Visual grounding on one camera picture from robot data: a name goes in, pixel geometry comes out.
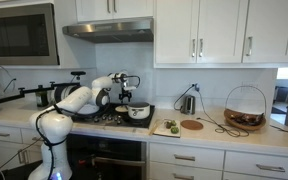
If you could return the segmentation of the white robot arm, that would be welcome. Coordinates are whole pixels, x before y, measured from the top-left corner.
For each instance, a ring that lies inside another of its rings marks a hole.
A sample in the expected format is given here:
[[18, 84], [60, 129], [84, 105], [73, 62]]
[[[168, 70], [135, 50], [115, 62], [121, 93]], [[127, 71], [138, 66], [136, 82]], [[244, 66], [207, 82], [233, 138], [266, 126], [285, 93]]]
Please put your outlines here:
[[[67, 159], [66, 139], [73, 127], [72, 116], [88, 117], [110, 103], [107, 93], [113, 83], [128, 82], [129, 75], [121, 71], [102, 76], [92, 82], [92, 87], [81, 86], [60, 102], [34, 113], [30, 123], [43, 140], [41, 146], [42, 164], [33, 170], [28, 180], [69, 180], [72, 170]], [[134, 90], [138, 85], [124, 90]]]

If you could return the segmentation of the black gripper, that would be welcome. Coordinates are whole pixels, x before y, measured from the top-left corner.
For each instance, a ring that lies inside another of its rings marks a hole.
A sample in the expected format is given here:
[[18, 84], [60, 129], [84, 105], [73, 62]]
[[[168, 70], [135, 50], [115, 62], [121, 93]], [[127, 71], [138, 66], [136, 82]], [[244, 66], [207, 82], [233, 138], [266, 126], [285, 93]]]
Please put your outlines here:
[[132, 97], [132, 94], [130, 92], [129, 89], [125, 89], [125, 88], [122, 88], [121, 89], [121, 93], [119, 94], [119, 99], [121, 100], [121, 103], [124, 102], [124, 98], [127, 97], [128, 98], [128, 102], [131, 102], [131, 97]]

